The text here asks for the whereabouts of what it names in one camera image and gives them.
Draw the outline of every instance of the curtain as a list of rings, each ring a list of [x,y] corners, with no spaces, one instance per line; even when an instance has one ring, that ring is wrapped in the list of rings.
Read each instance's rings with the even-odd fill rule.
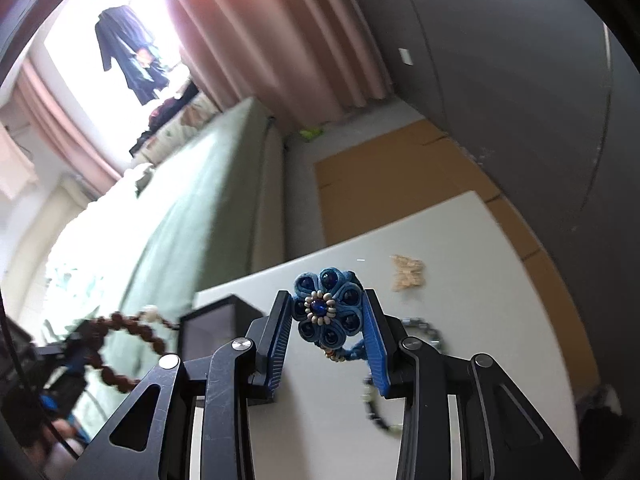
[[[120,178],[60,107],[27,57],[14,98],[49,147],[96,191],[104,194]]]
[[[0,124],[0,191],[13,200],[27,185],[37,181],[33,163]]]
[[[220,109],[250,95],[284,128],[316,126],[389,79],[354,0],[166,0],[199,88]]]

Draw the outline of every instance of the dark wall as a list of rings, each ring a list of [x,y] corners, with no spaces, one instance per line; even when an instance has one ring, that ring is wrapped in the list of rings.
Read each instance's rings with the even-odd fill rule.
[[[609,62],[603,23],[583,0],[358,2],[397,94],[523,214],[577,301],[603,380],[640,416],[640,380],[628,379],[640,354],[640,75],[625,52],[613,39]]]

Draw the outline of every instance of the gray floor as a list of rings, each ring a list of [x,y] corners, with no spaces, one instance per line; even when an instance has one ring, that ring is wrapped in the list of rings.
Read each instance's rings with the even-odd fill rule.
[[[284,197],[288,260],[326,247],[314,164],[423,118],[401,99],[392,98],[325,126],[324,134],[311,142],[297,134],[287,138]]]

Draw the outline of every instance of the white wall outlet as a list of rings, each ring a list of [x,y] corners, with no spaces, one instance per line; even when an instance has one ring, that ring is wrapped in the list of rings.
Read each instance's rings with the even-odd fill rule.
[[[399,48],[398,49],[400,51],[400,57],[402,58],[402,62],[405,65],[413,65],[414,64],[414,60],[411,59],[411,54],[409,54],[409,51],[405,48]]]

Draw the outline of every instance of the hanging jacket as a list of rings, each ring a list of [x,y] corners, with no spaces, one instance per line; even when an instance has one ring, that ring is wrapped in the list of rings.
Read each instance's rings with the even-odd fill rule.
[[[111,7],[100,13],[95,24],[102,68],[111,69],[115,58],[124,73],[127,87],[140,104],[158,98],[156,90],[169,84],[154,37],[129,6]]]

